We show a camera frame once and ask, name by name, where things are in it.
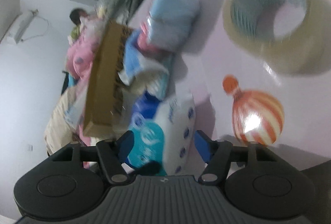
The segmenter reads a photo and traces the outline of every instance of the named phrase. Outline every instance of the electrical cable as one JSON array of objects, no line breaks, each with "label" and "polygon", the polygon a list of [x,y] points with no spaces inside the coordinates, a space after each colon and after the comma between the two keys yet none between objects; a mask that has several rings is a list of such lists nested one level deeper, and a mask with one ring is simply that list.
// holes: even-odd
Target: electrical cable
[{"label": "electrical cable", "polygon": [[20,40],[21,42],[25,42],[27,40],[30,40],[30,39],[33,39],[33,38],[36,38],[36,37],[43,37],[48,32],[48,30],[49,30],[49,21],[47,19],[45,19],[45,18],[40,17],[40,16],[36,16],[36,18],[41,18],[42,20],[44,20],[44,21],[47,22],[47,29],[46,29],[46,31],[43,34],[38,34],[38,35],[34,35],[34,36],[31,36],[31,37],[28,37],[26,39],[21,39]]}]

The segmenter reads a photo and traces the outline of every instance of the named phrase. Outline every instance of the striped ball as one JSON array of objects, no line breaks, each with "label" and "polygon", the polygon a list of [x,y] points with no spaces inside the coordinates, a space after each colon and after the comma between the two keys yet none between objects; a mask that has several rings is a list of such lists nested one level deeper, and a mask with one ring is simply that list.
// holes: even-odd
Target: striped ball
[{"label": "striped ball", "polygon": [[238,81],[232,76],[224,79],[223,86],[234,97],[232,125],[235,136],[245,143],[255,141],[266,146],[273,144],[284,126],[284,109],[281,103],[262,91],[242,91],[238,87]]}]

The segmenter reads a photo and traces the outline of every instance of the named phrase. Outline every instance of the packaging tape roll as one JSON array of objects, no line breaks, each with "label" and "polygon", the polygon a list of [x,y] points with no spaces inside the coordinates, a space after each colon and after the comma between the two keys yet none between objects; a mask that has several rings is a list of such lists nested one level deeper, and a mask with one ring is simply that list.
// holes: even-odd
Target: packaging tape roll
[{"label": "packaging tape roll", "polygon": [[[258,27],[263,12],[285,3],[304,12],[295,29],[274,36]],[[324,47],[322,15],[321,0],[225,0],[223,6],[224,29],[230,39],[281,73],[299,72],[319,60]]]}]

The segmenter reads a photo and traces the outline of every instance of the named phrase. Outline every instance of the cardboard box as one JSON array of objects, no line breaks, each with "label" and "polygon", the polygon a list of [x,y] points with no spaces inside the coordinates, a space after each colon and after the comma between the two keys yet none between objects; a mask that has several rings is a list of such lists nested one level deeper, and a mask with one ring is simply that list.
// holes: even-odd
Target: cardboard box
[{"label": "cardboard box", "polygon": [[109,22],[103,41],[95,55],[91,71],[84,117],[84,136],[105,137],[113,134],[113,122],[118,120],[123,103],[118,76],[123,69],[126,39],[132,29]]}]

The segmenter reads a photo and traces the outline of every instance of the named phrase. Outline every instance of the air conditioner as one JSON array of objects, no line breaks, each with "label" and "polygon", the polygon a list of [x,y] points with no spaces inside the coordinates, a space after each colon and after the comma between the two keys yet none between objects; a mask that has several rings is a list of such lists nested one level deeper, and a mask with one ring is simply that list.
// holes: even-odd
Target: air conditioner
[{"label": "air conditioner", "polygon": [[9,29],[7,42],[16,45],[20,41],[24,31],[29,26],[33,17],[34,15],[31,11],[25,11],[23,14],[19,15]]}]

